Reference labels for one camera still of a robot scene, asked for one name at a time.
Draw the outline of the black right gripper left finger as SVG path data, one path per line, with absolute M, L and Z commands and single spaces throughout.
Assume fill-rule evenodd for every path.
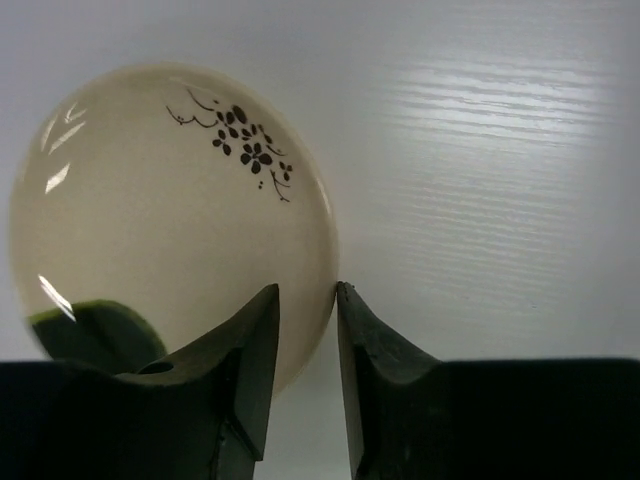
M 136 373 L 1 366 L 5 479 L 250 479 L 264 457 L 279 288 Z

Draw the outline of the green plate with floral inside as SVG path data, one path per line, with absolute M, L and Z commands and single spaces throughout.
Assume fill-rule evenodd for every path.
M 15 180 L 8 236 L 42 349 L 114 374 L 275 284 L 281 392 L 333 308 L 337 229 L 308 149 L 252 91 L 187 65 L 123 68 L 65 99 Z

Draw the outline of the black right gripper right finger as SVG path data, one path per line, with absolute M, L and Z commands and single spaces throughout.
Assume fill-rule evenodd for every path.
M 336 288 L 355 479 L 635 479 L 639 364 L 442 361 Z

